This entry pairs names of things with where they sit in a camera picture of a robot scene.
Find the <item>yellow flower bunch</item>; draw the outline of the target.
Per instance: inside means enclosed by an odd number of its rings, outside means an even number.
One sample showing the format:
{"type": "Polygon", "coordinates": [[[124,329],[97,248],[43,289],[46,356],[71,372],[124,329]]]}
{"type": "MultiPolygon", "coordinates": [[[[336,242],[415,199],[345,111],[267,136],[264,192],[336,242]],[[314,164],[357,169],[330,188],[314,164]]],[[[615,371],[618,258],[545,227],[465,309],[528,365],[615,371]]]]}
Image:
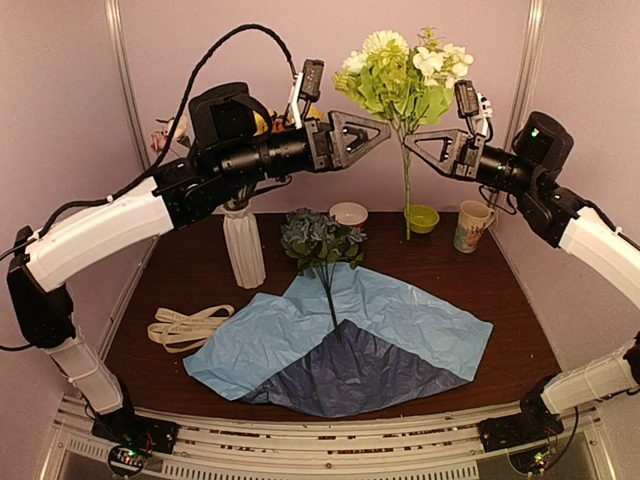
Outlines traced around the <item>yellow flower bunch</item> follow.
{"type": "MultiPolygon", "coordinates": [[[[288,114],[280,114],[278,115],[275,110],[268,110],[270,119],[272,120],[272,133],[283,132],[288,128],[292,128],[294,126],[294,120],[288,114]]],[[[305,119],[316,119],[322,120],[324,118],[324,113],[318,110],[315,106],[311,104],[306,104],[302,116],[305,119]]],[[[268,130],[266,120],[258,113],[254,113],[254,120],[256,123],[257,131],[256,135],[266,133],[268,130]]],[[[270,193],[273,190],[277,190],[288,185],[291,180],[277,180],[274,185],[258,188],[257,183],[251,183],[244,187],[242,187],[235,197],[231,200],[227,201],[224,204],[224,209],[226,211],[240,211],[249,206],[250,200],[254,197],[264,195],[266,193],[270,193]]]]}

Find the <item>blue pink flower bunch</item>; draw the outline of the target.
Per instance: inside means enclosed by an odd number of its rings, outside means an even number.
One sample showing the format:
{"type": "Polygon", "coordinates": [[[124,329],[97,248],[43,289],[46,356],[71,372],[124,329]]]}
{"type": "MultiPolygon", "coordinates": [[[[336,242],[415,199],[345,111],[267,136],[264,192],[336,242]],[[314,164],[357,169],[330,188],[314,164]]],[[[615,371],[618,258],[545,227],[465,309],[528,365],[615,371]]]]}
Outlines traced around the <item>blue pink flower bunch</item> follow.
{"type": "Polygon", "coordinates": [[[281,226],[281,244],[285,254],[296,261],[298,275],[321,282],[338,341],[342,334],[332,295],[334,275],[340,263],[351,269],[362,264],[366,239],[360,228],[342,225],[328,213],[308,208],[288,212],[281,226]]]}

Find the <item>white green leafy flower bunch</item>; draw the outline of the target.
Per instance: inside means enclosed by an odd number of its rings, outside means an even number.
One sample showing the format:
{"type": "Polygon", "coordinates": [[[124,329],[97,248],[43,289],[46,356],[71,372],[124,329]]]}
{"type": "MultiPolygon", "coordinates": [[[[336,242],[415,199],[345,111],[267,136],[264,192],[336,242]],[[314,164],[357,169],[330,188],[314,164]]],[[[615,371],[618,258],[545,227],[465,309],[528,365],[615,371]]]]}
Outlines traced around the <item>white green leafy flower bunch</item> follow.
{"type": "Polygon", "coordinates": [[[371,33],[332,76],[335,90],[389,123],[400,144],[421,126],[437,125],[449,110],[454,85],[474,63],[467,48],[445,44],[425,28],[411,46],[393,30],[371,33]]]}

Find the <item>light blue wrapping paper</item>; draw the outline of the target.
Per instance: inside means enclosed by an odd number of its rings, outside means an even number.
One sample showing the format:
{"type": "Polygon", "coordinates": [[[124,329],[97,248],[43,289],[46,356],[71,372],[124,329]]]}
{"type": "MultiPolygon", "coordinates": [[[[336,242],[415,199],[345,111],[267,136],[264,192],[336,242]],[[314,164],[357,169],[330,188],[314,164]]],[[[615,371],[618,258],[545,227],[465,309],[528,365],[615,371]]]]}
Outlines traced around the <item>light blue wrapping paper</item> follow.
{"type": "Polygon", "coordinates": [[[493,329],[416,286],[340,263],[329,294],[309,276],[280,296],[258,293],[183,365],[218,395],[238,400],[308,354],[342,320],[465,383],[474,380],[493,329]]]}

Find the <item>beige printed ribbon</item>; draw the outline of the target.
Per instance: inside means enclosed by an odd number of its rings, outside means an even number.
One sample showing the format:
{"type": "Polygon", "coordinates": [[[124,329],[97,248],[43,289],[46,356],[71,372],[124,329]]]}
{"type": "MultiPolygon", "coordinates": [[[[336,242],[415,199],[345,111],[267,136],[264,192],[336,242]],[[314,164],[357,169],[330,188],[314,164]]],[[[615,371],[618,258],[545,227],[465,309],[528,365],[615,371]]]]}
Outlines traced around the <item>beige printed ribbon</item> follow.
{"type": "Polygon", "coordinates": [[[169,354],[198,349],[234,313],[234,307],[229,304],[205,308],[191,315],[161,307],[155,313],[155,321],[147,326],[147,337],[169,354]]]}

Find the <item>dark blue wrapping paper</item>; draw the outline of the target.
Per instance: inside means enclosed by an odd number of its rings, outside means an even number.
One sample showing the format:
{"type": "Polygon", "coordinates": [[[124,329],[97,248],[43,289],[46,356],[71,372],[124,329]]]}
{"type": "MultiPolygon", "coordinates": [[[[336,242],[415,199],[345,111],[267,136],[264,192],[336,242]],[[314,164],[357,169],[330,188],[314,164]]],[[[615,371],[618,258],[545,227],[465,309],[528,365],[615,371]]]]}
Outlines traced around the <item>dark blue wrapping paper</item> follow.
{"type": "Polygon", "coordinates": [[[323,418],[382,410],[467,381],[345,320],[339,333],[264,380],[240,400],[323,418]]]}

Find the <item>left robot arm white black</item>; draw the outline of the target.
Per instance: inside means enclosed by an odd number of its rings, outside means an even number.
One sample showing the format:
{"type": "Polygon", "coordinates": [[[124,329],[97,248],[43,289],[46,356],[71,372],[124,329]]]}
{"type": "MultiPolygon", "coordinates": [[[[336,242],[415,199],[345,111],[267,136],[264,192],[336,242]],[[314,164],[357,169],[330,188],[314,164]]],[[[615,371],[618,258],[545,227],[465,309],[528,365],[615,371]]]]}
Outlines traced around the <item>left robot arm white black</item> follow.
{"type": "Polygon", "coordinates": [[[280,133],[259,132],[255,119],[266,109],[243,82],[185,92],[178,110],[195,133],[185,157],[159,156],[115,193],[61,206],[41,228],[21,229],[7,253],[6,284],[25,341],[123,444],[137,442],[144,424],[125,383],[84,338],[70,284],[95,279],[98,265],[134,245],[204,220],[251,183],[344,170],[390,136],[384,122],[335,110],[323,121],[297,118],[280,133]]]}

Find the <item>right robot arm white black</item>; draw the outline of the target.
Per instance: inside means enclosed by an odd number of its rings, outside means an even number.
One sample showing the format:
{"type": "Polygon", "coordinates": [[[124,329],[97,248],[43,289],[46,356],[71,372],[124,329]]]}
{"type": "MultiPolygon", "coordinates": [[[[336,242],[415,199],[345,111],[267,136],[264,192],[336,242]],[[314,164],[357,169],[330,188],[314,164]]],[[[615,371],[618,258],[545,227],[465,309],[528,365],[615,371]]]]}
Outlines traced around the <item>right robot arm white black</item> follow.
{"type": "Polygon", "coordinates": [[[561,369],[537,376],[518,412],[497,422],[530,442],[602,405],[620,425],[639,407],[639,243],[563,186],[574,141],[558,121],[531,113],[506,148],[491,145],[487,130],[486,123],[431,129],[405,145],[444,177],[510,195],[516,210],[498,241],[561,369]]]}

